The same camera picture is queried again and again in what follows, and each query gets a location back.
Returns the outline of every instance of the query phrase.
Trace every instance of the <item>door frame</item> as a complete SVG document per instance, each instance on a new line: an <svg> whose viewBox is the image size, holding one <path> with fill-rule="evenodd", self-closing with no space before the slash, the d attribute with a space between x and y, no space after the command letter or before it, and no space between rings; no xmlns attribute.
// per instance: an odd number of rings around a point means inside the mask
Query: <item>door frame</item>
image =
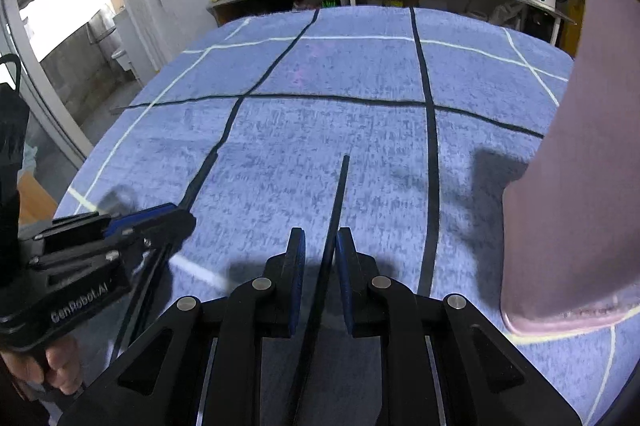
<svg viewBox="0 0 640 426"><path fill-rule="evenodd" d="M13 52L22 61L20 95L60 151L80 168L94 146L66 110L40 66L22 24L18 0L0 0L0 26L0 52ZM9 73L15 81L12 69L9 68Z"/></svg>

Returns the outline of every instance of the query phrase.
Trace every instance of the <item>sliding glass door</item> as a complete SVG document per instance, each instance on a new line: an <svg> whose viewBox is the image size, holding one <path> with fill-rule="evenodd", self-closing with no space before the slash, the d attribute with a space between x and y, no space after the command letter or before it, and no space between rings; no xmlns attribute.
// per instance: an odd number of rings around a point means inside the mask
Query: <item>sliding glass door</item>
<svg viewBox="0 0 640 426"><path fill-rule="evenodd" d="M31 110L21 182L33 186L33 178L59 203L93 147L36 60L16 0L0 0L0 26L0 54L14 53L22 60L20 95ZM15 87L13 65L0 68L0 82ZM34 205L39 203L46 205L48 201L37 201Z"/></svg>

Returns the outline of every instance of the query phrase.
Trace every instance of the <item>metal pin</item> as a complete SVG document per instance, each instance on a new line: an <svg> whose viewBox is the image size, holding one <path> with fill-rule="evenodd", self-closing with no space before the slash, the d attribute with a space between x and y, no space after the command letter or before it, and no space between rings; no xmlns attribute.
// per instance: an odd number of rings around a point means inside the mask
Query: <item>metal pin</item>
<svg viewBox="0 0 640 426"><path fill-rule="evenodd" d="M447 298L447 303L454 309L463 309L465 308L466 300L465 297L460 294L452 294Z"/></svg>
<svg viewBox="0 0 640 426"><path fill-rule="evenodd" d="M194 307L196 307L196 298L192 296L185 296L178 300L178 303L175 305L180 311L190 311Z"/></svg>
<svg viewBox="0 0 640 426"><path fill-rule="evenodd" d="M254 286L256 291L266 291L271 287L271 280L269 278L265 278L264 276L260 276L260 278L256 278L251 282L251 285Z"/></svg>
<svg viewBox="0 0 640 426"><path fill-rule="evenodd" d="M371 279L371 284L377 289L389 289L389 287L391 287L391 280L386 276L374 276Z"/></svg>

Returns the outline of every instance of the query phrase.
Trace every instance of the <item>finger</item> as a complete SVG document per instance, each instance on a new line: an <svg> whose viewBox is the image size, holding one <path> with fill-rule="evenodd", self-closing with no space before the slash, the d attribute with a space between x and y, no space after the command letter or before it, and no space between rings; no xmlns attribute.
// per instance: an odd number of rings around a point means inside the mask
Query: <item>finger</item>
<svg viewBox="0 0 640 426"><path fill-rule="evenodd" d="M3 352L2 359L9 369L9 372L15 377L26 382L42 383L44 381L44 373L31 356L23 354L14 354L13 352Z"/></svg>
<svg viewBox="0 0 640 426"><path fill-rule="evenodd" d="M74 357L78 357L78 342L72 336L64 336L47 348L47 362L52 370L62 368Z"/></svg>
<svg viewBox="0 0 640 426"><path fill-rule="evenodd" d="M62 392L65 395L71 395L78 391L78 388L80 388L81 384L82 384L82 377L78 375L74 380L66 384L63 384L60 387L60 392Z"/></svg>
<svg viewBox="0 0 640 426"><path fill-rule="evenodd" d="M77 359L72 359L62 368L50 370L47 373L47 382L54 388L61 388L78 376L80 376L80 362Z"/></svg>

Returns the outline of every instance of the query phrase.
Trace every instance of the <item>white tape line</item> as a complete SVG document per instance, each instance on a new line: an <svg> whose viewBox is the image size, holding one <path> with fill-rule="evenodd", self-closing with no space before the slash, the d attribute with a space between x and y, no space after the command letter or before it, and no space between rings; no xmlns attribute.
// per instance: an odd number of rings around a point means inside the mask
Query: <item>white tape line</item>
<svg viewBox="0 0 640 426"><path fill-rule="evenodd" d="M84 206L89 211L92 211L92 212L97 211L99 213L103 213L102 211L100 211L100 208L98 206L89 202L85 197L82 197L82 195L79 194L76 190L74 190L71 186L69 186L69 188L67 188L66 191L69 193L69 195L71 195L74 199L76 199L81 206Z"/></svg>
<svg viewBox="0 0 640 426"><path fill-rule="evenodd" d="M607 359L607 366L604 368L604 376L602 377L602 383L600 385L600 389L598 390L598 395L596 395L595 401L593 401L593 406L591 406L591 411L589 415L587 415L587 420L584 422L584 426L589 426L591 419L593 418L593 414L596 411L596 408L600 404L600 399L602 398L602 393L604 393L604 389L607 387L607 381L609 380L609 374L611 373L611 365L613 364L613 356L616 353L616 327L614 325L609 327L611 331L611 345L609 349L609 359Z"/></svg>
<svg viewBox="0 0 640 426"><path fill-rule="evenodd" d="M595 329L574 330L572 332L561 332L559 334L549 334L546 336L517 336L510 332L503 332L505 338L507 338L513 345L536 345L537 343L549 343L559 340L568 340L571 338L577 338L578 336L584 336L585 334L591 334L595 332Z"/></svg>
<svg viewBox="0 0 640 426"><path fill-rule="evenodd" d="M218 273L214 273L209 269L205 269L204 267L198 265L197 263L191 262L191 260L187 260L182 255L174 255L169 259L169 263L173 265L175 268L184 271L188 275L193 276L193 278L203 281L210 287L214 289L218 289L222 292L230 292L238 286L237 283L232 280L225 278Z"/></svg>
<svg viewBox="0 0 640 426"><path fill-rule="evenodd" d="M171 87L173 87L179 80L181 80L185 74L187 74L191 69L193 69L198 63L200 63L202 60L204 60L204 58L206 57L206 55L209 53L209 51L204 51L202 53L202 55L193 62L193 64L191 64L191 66L187 67L187 69L185 69L179 76L177 76L175 78L175 80L173 80L171 83L169 83L169 85L167 85L164 90L162 90L161 93L159 93L158 96L156 96L156 98L145 108L145 110L142 111L142 113L140 114L140 116L138 116L136 118L136 120L129 126L129 128L126 130L125 133L123 133L123 135L120 137L120 139L116 142L116 144L113 146L113 148L111 149L111 151L109 152L109 155L107 156L107 158L104 160L104 162L102 163L101 167L98 168L98 172L95 174L95 178L94 181L91 183L91 186L89 186L89 189L86 191L86 193L84 194L84 198L86 199L89 196L89 193L91 193L91 190L94 189L95 184L98 182L98 179L100 178L100 175L102 175L102 172L104 171L104 168L107 166L107 164L109 164L109 161L111 161L111 158L114 156L114 154L116 153L117 149L120 148L120 145L122 144L122 142L127 139L127 136L131 133L131 130L133 130L133 128L138 124L138 122L140 121L140 119L142 119L143 117L146 116L146 113L148 113L149 110L151 110L151 107L153 107L156 103L158 103L158 101L167 93L169 92L169 89L171 89ZM76 211L74 213L78 213L78 210L82 207L82 204L78 204L78 207L76 208Z"/></svg>
<svg viewBox="0 0 640 426"><path fill-rule="evenodd" d="M255 42L241 42L240 44L214 44L210 45L206 49L198 50L186 50L182 51L183 54L199 54L201 52L209 52L213 49L232 49L234 47L249 47L252 45L260 45L266 42L290 42L295 40L295 36L273 36L271 38L265 38L264 40L256 40Z"/></svg>
<svg viewBox="0 0 640 426"><path fill-rule="evenodd" d="M292 40L294 40L295 37L294 36L274 36L272 38L265 38L264 40L257 40L255 42L242 42L240 44L215 44L215 45L211 45L210 47L207 47L206 49L200 49L200 50L186 50L183 51L183 53L185 54L198 54L201 52L206 52L206 51L210 51L212 49L230 49L230 48L234 48L234 47L250 47L252 45L260 45L260 44L264 44L266 42L290 42ZM401 40L404 42L414 42L413 38L410 38L408 36L386 36L384 34L363 34L363 35L358 35L358 36L350 36L350 35L335 35L335 36L303 36L302 38L300 38L300 40ZM497 56L495 54L491 54L490 52L487 51L483 51L482 49L478 49L476 47L468 47L466 45L459 45L459 44L451 44L449 42L443 42L441 40L420 40L420 42L422 44L431 44L431 45L444 45L445 47L452 47L455 49L460 49L460 50L466 50L466 51L472 51L472 52L477 52L478 54L482 54L483 56L486 56L488 58L493 58L494 60L498 60L498 61L502 61L505 63L511 63L514 65L518 65L520 67L525 67L528 68L530 70L533 70L535 72L539 72L542 74L545 74L547 76L551 76L552 78L556 78L558 80L561 81L568 81L567 78L564 78L562 76L558 76L557 74L553 74L550 72L547 72L545 70L539 69L537 67L533 67L529 64L525 64L521 61L518 60L512 60L511 58L503 58L501 56Z"/></svg>
<svg viewBox="0 0 640 426"><path fill-rule="evenodd" d="M229 38L233 38L236 34L238 34L238 31L240 31L240 29L244 28L244 26L246 26L250 21L252 21L252 19L253 19L253 17L252 17L252 16L249 16L249 17L247 17L246 19L244 19L244 20L242 21L242 24L240 24L240 25L239 25L239 26L234 30L234 32L233 32L233 33L231 33L229 36L227 36L227 37L225 38L225 40L228 40Z"/></svg>
<svg viewBox="0 0 640 426"><path fill-rule="evenodd" d="M507 35L507 39L509 40L509 43L511 44L511 47L513 47L513 50L516 51L516 53L518 54L518 56L520 57L520 59L522 60L522 62L524 63L524 65L531 71L531 73L533 74L533 76L536 77L536 80L538 80L538 83L540 83L540 85L542 85L542 88L546 91L546 93L549 95L549 97L551 98L551 100L556 104L556 107L558 107L558 105L560 104L558 102L558 99L554 96L554 93L551 92L551 90L549 89L549 87L546 86L546 83L543 82L542 78L540 77L540 75L536 72L536 70L530 66L529 62L526 60L526 58L524 58L524 56L522 55L522 53L516 48L515 44L513 43L513 40L511 39L511 34L509 34L509 31L506 30L506 28L502 28L504 29L504 34Z"/></svg>

